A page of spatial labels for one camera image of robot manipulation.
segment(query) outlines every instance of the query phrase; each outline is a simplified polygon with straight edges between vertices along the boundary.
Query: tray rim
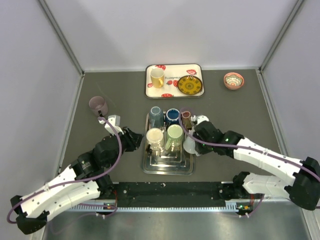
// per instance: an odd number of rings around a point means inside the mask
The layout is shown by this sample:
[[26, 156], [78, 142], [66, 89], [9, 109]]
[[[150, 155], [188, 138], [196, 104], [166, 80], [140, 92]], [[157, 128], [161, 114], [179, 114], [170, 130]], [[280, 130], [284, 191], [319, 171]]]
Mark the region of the tray rim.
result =
[[[170, 64], [150, 64], [145, 68], [145, 73], [144, 73], [144, 80], [147, 81], [147, 69], [153, 65], [198, 65], [200, 70], [201, 70], [201, 76], [202, 75], [202, 67], [198, 64], [198, 63], [170, 63]], [[187, 95], [187, 96], [171, 96], [171, 97], [151, 97], [147, 95], [147, 84], [144, 84], [144, 95], [148, 98], [148, 99], [188, 99], [188, 98], [201, 98], [204, 94], [205, 94], [205, 83], [204, 83], [204, 78], [202, 77], [201, 79], [202, 81], [202, 88], [203, 88], [203, 94], [201, 94], [200, 96], [191, 96], [191, 95]]]

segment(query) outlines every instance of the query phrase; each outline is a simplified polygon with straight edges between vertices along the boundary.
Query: small bowl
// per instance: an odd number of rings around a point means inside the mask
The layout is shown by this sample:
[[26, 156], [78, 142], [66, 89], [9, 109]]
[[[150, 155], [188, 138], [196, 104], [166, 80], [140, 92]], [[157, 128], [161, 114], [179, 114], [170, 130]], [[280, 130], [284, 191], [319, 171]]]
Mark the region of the small bowl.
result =
[[229, 72], [224, 75], [223, 83], [228, 89], [237, 90], [245, 84], [245, 79], [236, 72]]

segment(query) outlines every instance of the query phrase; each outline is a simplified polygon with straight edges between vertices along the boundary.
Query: mug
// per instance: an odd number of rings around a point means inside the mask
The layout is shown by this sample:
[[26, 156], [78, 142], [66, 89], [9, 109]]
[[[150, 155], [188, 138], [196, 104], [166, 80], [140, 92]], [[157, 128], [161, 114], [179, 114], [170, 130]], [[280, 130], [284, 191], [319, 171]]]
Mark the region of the mug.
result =
[[151, 150], [161, 150], [165, 145], [164, 133], [159, 128], [151, 128], [146, 133], [146, 141]]
[[171, 125], [166, 131], [166, 144], [164, 149], [176, 148], [182, 144], [184, 139], [184, 131], [182, 127], [177, 124]]
[[164, 112], [158, 106], [154, 106], [149, 112], [150, 128], [162, 128], [165, 123]]
[[[194, 129], [189, 131], [189, 134], [193, 135]], [[189, 154], [196, 154], [196, 142], [191, 137], [187, 136], [183, 142], [183, 149]]]
[[173, 124], [179, 124], [180, 112], [178, 109], [171, 108], [165, 113], [165, 125], [168, 127]]
[[164, 86], [165, 71], [162, 68], [154, 68], [150, 72], [152, 85], [156, 89], [160, 89]]

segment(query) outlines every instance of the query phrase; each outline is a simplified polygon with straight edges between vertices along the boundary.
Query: white tray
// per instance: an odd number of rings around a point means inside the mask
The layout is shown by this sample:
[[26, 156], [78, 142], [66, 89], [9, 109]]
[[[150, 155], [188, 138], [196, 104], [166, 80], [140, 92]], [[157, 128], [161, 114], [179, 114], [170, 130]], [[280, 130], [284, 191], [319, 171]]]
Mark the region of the white tray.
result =
[[[164, 86], [155, 88], [152, 86], [150, 72], [154, 68], [164, 70]], [[194, 98], [205, 93], [205, 85], [202, 79], [201, 67], [198, 64], [168, 64], [150, 65], [146, 68], [145, 94], [148, 98]], [[195, 95], [187, 95], [179, 91], [178, 80], [186, 75], [193, 75], [202, 81], [202, 90]]]

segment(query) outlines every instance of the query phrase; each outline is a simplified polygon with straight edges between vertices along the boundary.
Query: blue mug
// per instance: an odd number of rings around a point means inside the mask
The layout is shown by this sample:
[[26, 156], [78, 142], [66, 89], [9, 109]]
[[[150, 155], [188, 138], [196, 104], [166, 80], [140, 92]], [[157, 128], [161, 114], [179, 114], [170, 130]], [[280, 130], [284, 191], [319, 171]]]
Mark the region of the blue mug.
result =
[[179, 124], [180, 112], [178, 109], [171, 108], [165, 113], [165, 125], [169, 127], [173, 124]]
[[162, 128], [164, 126], [164, 112], [162, 109], [158, 106], [154, 106], [150, 109], [149, 112], [149, 122], [150, 122], [150, 128]]

